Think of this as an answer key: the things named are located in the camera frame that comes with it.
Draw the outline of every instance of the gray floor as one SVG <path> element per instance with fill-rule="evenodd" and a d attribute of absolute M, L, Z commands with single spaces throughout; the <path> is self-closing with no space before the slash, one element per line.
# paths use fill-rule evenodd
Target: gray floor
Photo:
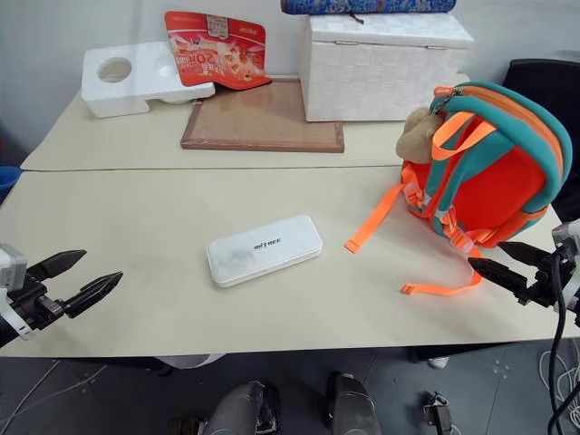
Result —
<path fill-rule="evenodd" d="M 54 398 L 17 417 L 9 434 L 164 435 L 170 418 L 207 414 L 230 388 L 252 379 L 280 390 L 283 434 L 327 434 L 324 388 L 330 372 L 363 380 L 375 400 L 385 434 L 432 434 L 422 417 L 421 395 L 436 390 L 450 401 L 464 435 L 545 434 L 549 399 L 537 374 L 548 342 L 505 345 L 453 357 L 443 371 L 412 363 L 405 349 L 360 349 L 230 354 L 196 370 L 168 377 L 109 366 L 86 389 Z M 570 358 L 570 343 L 561 354 Z M 51 360 L 0 359 L 0 419 L 53 364 Z M 62 362 L 28 404 L 85 379 L 101 366 Z M 566 424 L 566 433 L 578 433 Z"/>

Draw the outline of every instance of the blue patterned fabric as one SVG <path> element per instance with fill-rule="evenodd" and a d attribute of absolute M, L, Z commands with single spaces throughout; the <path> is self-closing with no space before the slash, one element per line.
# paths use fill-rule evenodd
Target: blue patterned fabric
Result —
<path fill-rule="evenodd" d="M 448 12 L 456 0 L 282 0 L 282 12 L 291 15 Z"/>

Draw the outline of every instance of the table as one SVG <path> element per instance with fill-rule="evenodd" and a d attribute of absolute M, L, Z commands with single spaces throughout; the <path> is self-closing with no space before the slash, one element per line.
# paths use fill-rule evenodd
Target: table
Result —
<path fill-rule="evenodd" d="M 49 283 L 50 295 L 68 297 L 117 270 L 125 275 L 82 316 L 0 354 L 179 355 L 551 337 L 555 313 L 521 306 L 490 283 L 453 297 L 401 294 L 405 282 L 461 285 L 470 275 L 465 259 L 409 214 L 402 198 L 358 254 L 343 248 L 398 180 L 399 168 L 25 173 L 0 208 L 0 240 L 31 264 L 59 250 L 88 250 Z M 324 241 L 319 257 L 226 289 L 213 284 L 205 258 L 211 240 L 301 213 Z M 549 210 L 517 239 L 550 249 L 558 223 Z M 523 272 L 498 249 L 483 255 Z M 565 334 L 579 335 L 568 324 Z"/>
<path fill-rule="evenodd" d="M 457 75 L 457 83 L 469 78 Z M 192 104 L 149 101 L 150 112 L 95 119 L 78 93 L 41 145 L 27 170 L 318 168 L 401 165 L 395 143 L 403 122 L 346 122 L 344 153 L 184 151 L 179 141 Z"/>

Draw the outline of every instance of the cable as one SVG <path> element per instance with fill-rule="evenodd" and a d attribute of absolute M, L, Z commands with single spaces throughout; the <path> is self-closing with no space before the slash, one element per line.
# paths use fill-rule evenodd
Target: cable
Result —
<path fill-rule="evenodd" d="M 552 429 L 554 428 L 554 424 L 555 425 L 558 424 L 558 422 L 559 422 L 558 419 L 564 413 L 564 411 L 566 410 L 566 408 L 568 406 L 570 406 L 570 403 L 572 403 L 572 401 L 574 400 L 575 396 L 579 392 L 580 392 L 580 382 L 576 384 L 576 386 L 574 387 L 574 389 L 572 390 L 572 392 L 570 392 L 570 394 L 568 394 L 568 397 L 565 398 L 564 403 L 562 403 L 560 405 L 560 408 L 557 409 L 557 411 L 554 413 L 554 415 L 550 419 L 550 422 L 547 424 L 548 433 L 552 433 Z"/>
<path fill-rule="evenodd" d="M 558 355 L 558 347 L 560 341 L 562 340 L 562 334 L 564 333 L 564 326 L 566 324 L 566 305 L 564 302 L 564 297 L 562 296 L 562 281 L 560 279 L 560 262 L 562 261 L 562 255 L 557 251 L 552 256 L 552 286 L 554 288 L 554 293 L 556 300 L 558 302 L 558 325 L 556 327 L 556 334 L 554 335 L 554 340 L 552 341 L 552 349 L 550 350 L 550 360 L 548 364 L 548 386 L 550 390 L 550 403 L 552 404 L 552 412 L 554 415 L 552 419 L 556 417 L 558 412 L 557 402 L 556 402 L 556 357 Z M 552 434 L 552 428 L 554 423 L 550 419 L 550 424 L 547 427 L 548 435 Z M 562 432 L 562 426 L 558 417 L 556 417 L 556 428 L 558 435 L 564 435 Z"/>
<path fill-rule="evenodd" d="M 12 415 L 10 417 L 8 417 L 5 420 L 0 421 L 0 423 L 7 421 L 6 425 L 2 428 L 2 431 L 0 431 L 0 435 L 4 435 L 6 433 L 6 431 L 8 430 L 8 426 L 10 426 L 10 423 L 12 423 L 12 420 L 14 419 L 14 417 L 18 414 L 18 410 L 20 410 L 20 408 L 22 407 L 22 405 L 24 405 L 24 403 L 28 400 L 28 398 L 30 396 L 32 396 L 33 392 L 36 391 L 36 389 L 38 387 L 41 386 L 41 384 L 44 382 L 44 380 L 46 378 L 48 378 L 48 376 L 54 371 L 54 369 L 56 369 L 56 367 L 58 367 L 58 365 L 60 364 L 60 361 L 55 362 L 50 369 L 48 369 L 43 376 L 38 380 L 38 382 L 33 386 L 33 388 L 31 388 L 27 394 L 24 395 L 24 397 L 22 398 L 22 400 L 16 405 L 16 408 L 14 408 L 14 411 L 12 412 Z"/>
<path fill-rule="evenodd" d="M 565 394 L 562 392 L 562 380 L 567 379 L 567 384 L 568 384 L 567 390 L 569 392 L 571 392 L 574 389 L 574 385 L 576 385 L 578 382 L 580 382 L 580 349 L 578 349 L 578 345 L 576 344 L 574 339 L 570 339 L 570 341 L 572 342 L 572 345 L 575 347 L 575 353 L 576 353 L 575 366 L 569 369 L 566 362 L 564 361 L 564 359 L 560 355 L 556 356 L 557 360 L 560 362 L 560 364 L 564 368 L 564 372 L 562 374 L 560 374 L 560 376 L 558 376 L 558 378 L 556 380 L 556 398 L 560 402 L 563 402 L 566 399 Z M 543 367 L 545 366 L 544 360 L 545 360 L 546 356 L 549 354 L 550 354 L 550 351 L 543 352 L 540 355 L 539 363 L 538 363 L 538 372 L 539 372 L 540 380 L 542 381 L 542 383 L 544 384 L 544 386 L 546 387 L 547 390 L 549 390 L 549 387 L 547 384 L 547 380 L 546 380 L 546 376 L 544 374 Z M 577 429 L 580 429 L 580 401 L 578 400 L 578 398 L 574 398 L 572 400 L 570 406 L 568 406 L 568 411 L 569 411 L 568 417 L 569 417 L 570 421 L 572 421 L 572 424 L 574 424 L 574 426 Z"/>
<path fill-rule="evenodd" d="M 53 366 L 53 367 L 51 367 L 51 368 L 49 369 L 49 371 L 51 372 L 52 370 L 54 370 L 54 368 L 56 368 L 56 365 L 57 365 L 58 363 L 59 363 L 59 362 L 56 362 L 56 363 L 54 364 L 54 366 Z M 60 390 L 60 391 L 54 392 L 54 393 L 52 393 L 52 394 L 49 394 L 48 396 L 46 396 L 46 397 L 42 398 L 41 400 L 34 402 L 32 405 L 30 405 L 30 406 L 27 406 L 27 407 L 26 407 L 26 408 L 24 408 L 23 410 L 21 410 L 21 411 L 18 411 L 18 410 L 20 409 L 20 407 L 21 407 L 21 406 L 24 404 L 24 402 L 26 401 L 26 399 L 28 399 L 28 397 L 30 396 L 30 394 L 32 394 L 32 392 L 34 391 L 34 390 L 30 390 L 30 391 L 29 391 L 29 393 L 28 393 L 28 394 L 26 394 L 26 396 L 24 396 L 24 398 L 21 400 L 21 402 L 18 404 L 18 406 L 16 406 L 16 409 L 14 409 L 14 412 L 12 413 L 12 415 L 11 415 L 9 418 L 7 418 L 7 419 L 0 420 L 0 424 L 2 424 L 2 423 L 4 423 L 5 421 L 7 421 L 6 425 L 4 426 L 4 428 L 2 429 L 2 431 L 0 432 L 0 435 L 4 435 L 4 433 L 5 433 L 6 429 L 8 428 L 8 426 L 10 425 L 10 423 L 12 423 L 12 420 L 13 420 L 15 417 L 18 417 L 20 414 L 24 414 L 25 412 L 28 412 L 28 411 L 29 411 L 29 410 L 31 410 L 32 408 L 34 408 L 34 407 L 36 407 L 36 406 L 40 405 L 41 403 L 44 403 L 44 402 L 46 402 L 46 401 L 49 401 L 50 399 L 52 399 L 52 398 L 54 398 L 54 397 L 56 397 L 56 396 L 60 396 L 61 394 L 65 394 L 66 392 L 69 392 L 69 391 L 71 391 L 71 390 L 74 390 L 74 389 L 76 389 L 76 388 L 82 387 L 83 385 L 85 385 L 85 384 L 89 383 L 89 382 L 90 382 L 90 381 L 92 381 L 94 378 L 96 378 L 96 377 L 97 377 L 99 374 L 101 374 L 101 372 L 102 372 L 103 370 L 105 370 L 106 368 L 107 368 L 107 366 L 106 366 L 106 365 L 103 365 L 103 366 L 101 367 L 101 369 L 99 369 L 97 372 L 95 372 L 94 374 L 92 374 L 91 376 L 89 376 L 89 377 L 88 377 L 87 379 L 85 379 L 84 381 L 77 382 L 77 383 L 75 383 L 75 384 L 71 385 L 70 387 L 67 387 L 67 388 L 64 388 L 64 389 L 62 389 L 62 390 Z M 44 381 L 45 377 L 46 377 L 46 376 L 48 376 L 48 374 L 50 374 L 50 373 L 49 373 L 49 372 L 45 373 L 45 374 L 44 374 L 44 376 L 43 376 L 43 378 L 41 378 L 41 380 L 40 380 L 40 381 L 37 383 L 37 385 L 35 385 L 33 388 L 34 388 L 34 389 L 38 388 L 38 386 L 39 386 L 39 385 L 42 383 L 42 381 Z"/>

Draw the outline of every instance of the black cable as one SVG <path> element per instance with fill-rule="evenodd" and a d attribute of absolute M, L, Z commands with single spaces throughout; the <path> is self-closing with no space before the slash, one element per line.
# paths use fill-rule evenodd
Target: black cable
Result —
<path fill-rule="evenodd" d="M 579 392 L 580 392 L 580 382 L 576 384 L 574 389 L 570 392 L 570 394 L 568 394 L 568 397 L 565 398 L 565 401 L 562 402 L 562 404 L 560 405 L 560 408 L 558 408 L 556 413 L 550 419 L 550 422 L 547 424 L 548 433 L 552 432 L 552 430 L 554 428 L 554 424 L 558 423 L 558 419 L 562 416 L 562 414 L 568 408 L 568 406 L 570 406 L 570 403 L 572 403 L 572 401 L 574 400 L 574 397 L 576 397 L 576 395 Z"/>
<path fill-rule="evenodd" d="M 560 279 L 560 262 L 562 261 L 562 256 L 557 252 L 552 256 L 552 287 L 558 302 L 558 326 L 556 328 L 556 334 L 554 335 L 554 340 L 552 341 L 552 349 L 550 350 L 550 364 L 548 368 L 548 385 L 550 390 L 550 402 L 552 404 L 552 412 L 554 415 L 547 425 L 547 434 L 552 435 L 552 429 L 554 428 L 554 423 L 558 430 L 558 435 L 563 435 L 562 426 L 560 425 L 558 413 L 558 405 L 556 402 L 556 356 L 558 355 L 558 346 L 562 340 L 562 334 L 564 333 L 564 325 L 566 324 L 566 305 L 564 302 L 564 296 L 562 295 L 562 280 Z"/>

